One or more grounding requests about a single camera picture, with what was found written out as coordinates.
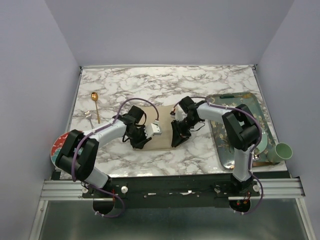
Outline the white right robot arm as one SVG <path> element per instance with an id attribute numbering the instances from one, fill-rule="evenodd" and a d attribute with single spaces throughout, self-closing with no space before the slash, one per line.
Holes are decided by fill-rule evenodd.
<path id="1" fill-rule="evenodd" d="M 262 140 L 262 128 L 247 105 L 237 107 L 212 104 L 202 100 L 194 102 L 186 96 L 177 103 L 186 117 L 173 120 L 171 147 L 175 148 L 191 137 L 191 129 L 205 120 L 224 125 L 229 144 L 234 148 L 234 169 L 230 177 L 230 191 L 241 196 L 253 182 L 253 153 Z"/>

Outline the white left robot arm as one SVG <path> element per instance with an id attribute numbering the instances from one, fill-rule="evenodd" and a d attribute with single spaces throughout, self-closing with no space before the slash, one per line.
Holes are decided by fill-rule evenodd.
<path id="1" fill-rule="evenodd" d="M 140 120 L 146 117 L 147 114 L 141 108 L 132 106 L 129 112 L 119 116 L 113 125 L 100 132 L 96 131 L 86 138 L 81 144 L 74 164 L 75 178 L 94 185 L 93 191 L 99 197 L 107 197 L 111 191 L 109 176 L 95 167 L 98 149 L 114 139 L 127 136 L 132 148 L 141 150 L 151 140 L 150 137 L 146 137 L 146 126 L 139 124 Z M 79 142 L 89 134 L 89 131 L 74 129 L 61 135 L 51 148 L 51 162 L 57 168 L 71 174 L 75 150 Z"/>

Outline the beige linen napkin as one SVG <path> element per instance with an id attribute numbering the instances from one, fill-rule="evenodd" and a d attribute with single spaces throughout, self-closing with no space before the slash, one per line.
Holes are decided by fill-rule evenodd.
<path id="1" fill-rule="evenodd" d="M 146 113 L 146 125 L 153 123 L 157 117 L 157 113 L 152 106 L 139 106 Z M 175 116 L 171 116 L 171 111 L 174 108 L 172 105 L 157 106 L 159 112 L 159 126 L 162 130 L 161 135 L 154 135 L 151 140 L 147 142 L 143 149 L 136 149 L 137 151 L 167 151 L 173 149 L 171 146 L 173 130 L 171 122 L 175 120 Z M 181 112 L 180 107 L 175 107 L 175 112 Z"/>

